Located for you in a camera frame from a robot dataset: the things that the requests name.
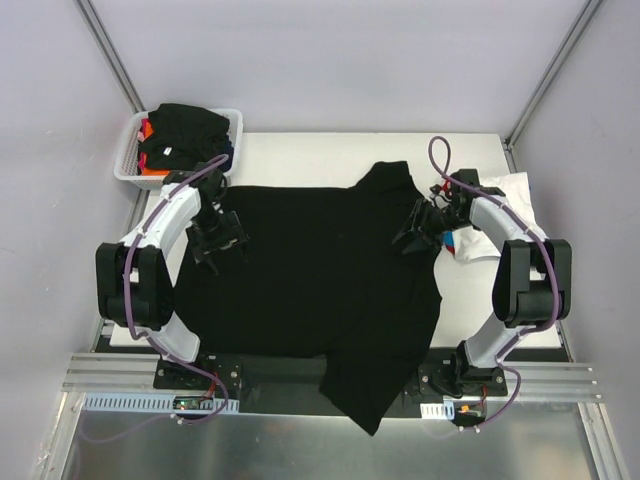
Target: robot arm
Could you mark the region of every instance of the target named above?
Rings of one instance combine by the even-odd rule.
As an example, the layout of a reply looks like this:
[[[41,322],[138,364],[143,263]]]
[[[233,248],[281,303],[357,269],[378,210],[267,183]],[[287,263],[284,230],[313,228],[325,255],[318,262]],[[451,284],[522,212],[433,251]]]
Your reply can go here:
[[[451,176],[485,194],[504,197],[498,189],[483,188],[476,170],[460,170]],[[440,189],[436,186],[432,191],[438,193]],[[542,328],[551,318],[553,295],[529,229],[521,228],[495,203],[458,186],[452,185],[447,198],[449,203],[442,209],[427,199],[418,200],[394,243],[404,254],[439,251],[444,232],[472,225],[486,233],[502,252],[492,292],[493,312],[475,335],[458,346],[450,364],[429,377],[435,390],[460,397],[504,378],[500,361],[523,333]],[[565,240],[549,239],[540,229],[534,231],[551,258],[560,297],[558,319],[563,319],[571,306],[571,247]],[[532,278],[534,272],[543,278]]]
[[[197,170],[205,168],[199,164]],[[193,172],[173,171],[164,180],[161,200]],[[196,359],[200,339],[191,332],[174,311],[173,285],[165,258],[186,227],[196,262],[207,264],[215,273],[212,253],[240,246],[248,240],[235,212],[223,213],[219,200],[226,191],[226,179],[215,169],[198,181],[182,188],[156,214],[144,218],[119,243],[103,243],[96,252],[98,308],[103,318],[127,327],[124,299],[125,259],[134,239],[144,235],[133,255],[130,274],[131,307],[137,334],[145,334],[163,351],[185,362]]]

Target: black shirt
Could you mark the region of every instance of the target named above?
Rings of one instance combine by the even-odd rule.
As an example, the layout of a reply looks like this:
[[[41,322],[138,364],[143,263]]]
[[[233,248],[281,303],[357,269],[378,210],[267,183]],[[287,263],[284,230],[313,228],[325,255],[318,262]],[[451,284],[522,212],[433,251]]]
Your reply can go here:
[[[249,261],[220,275],[189,249],[176,311],[218,353],[327,357],[321,392],[370,434],[424,359],[440,312],[434,253],[391,245],[420,192],[406,162],[377,163],[351,188],[231,187]]]

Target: laundry basket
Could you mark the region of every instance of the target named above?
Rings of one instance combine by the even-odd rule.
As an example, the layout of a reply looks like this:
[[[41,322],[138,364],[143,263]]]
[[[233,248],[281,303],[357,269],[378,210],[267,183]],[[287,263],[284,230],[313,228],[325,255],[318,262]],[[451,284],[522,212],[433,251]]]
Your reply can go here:
[[[233,108],[211,108],[218,115],[229,119],[229,140],[233,145],[233,164],[228,172],[228,177],[238,165],[240,147],[242,143],[242,113]],[[142,126],[142,119],[148,118],[149,112],[136,113],[120,138],[116,164],[113,173],[118,180],[131,182],[143,190],[154,190],[162,187],[164,176],[138,175],[138,132]]]

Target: white wall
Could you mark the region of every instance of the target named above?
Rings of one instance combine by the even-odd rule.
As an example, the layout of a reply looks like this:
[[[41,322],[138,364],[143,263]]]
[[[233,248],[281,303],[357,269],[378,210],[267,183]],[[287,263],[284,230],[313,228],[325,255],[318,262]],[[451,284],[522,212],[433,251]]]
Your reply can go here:
[[[578,360],[594,362],[640,478],[640,3],[609,0],[516,145],[536,217],[574,249]]]
[[[69,0],[0,2],[0,477],[26,478],[97,318],[93,255],[125,228],[131,115]]]
[[[585,0],[94,0],[148,109],[507,135]]]

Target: white tabletop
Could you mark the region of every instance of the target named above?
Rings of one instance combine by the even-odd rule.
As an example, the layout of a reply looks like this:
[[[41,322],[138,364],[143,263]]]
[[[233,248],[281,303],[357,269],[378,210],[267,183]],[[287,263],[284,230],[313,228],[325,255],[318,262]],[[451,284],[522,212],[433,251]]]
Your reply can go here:
[[[498,135],[444,136],[451,144],[450,172],[476,168],[480,176],[509,173]],[[432,137],[429,133],[248,133],[243,136],[231,184],[350,187],[376,162],[406,160],[416,187],[428,194],[429,187],[438,182],[426,153]],[[436,149],[436,155],[444,160],[444,147]],[[157,197],[157,192],[151,192],[145,213],[155,205]],[[182,234],[167,259],[174,282],[186,244],[186,235]],[[442,305],[432,347],[456,347],[478,330],[492,310],[491,289],[497,267],[497,259],[463,264],[445,250],[440,253],[434,271]],[[130,346],[138,342],[131,340],[125,328],[116,325],[110,343]],[[550,329],[529,335],[519,347],[558,348],[560,340],[556,330]]]

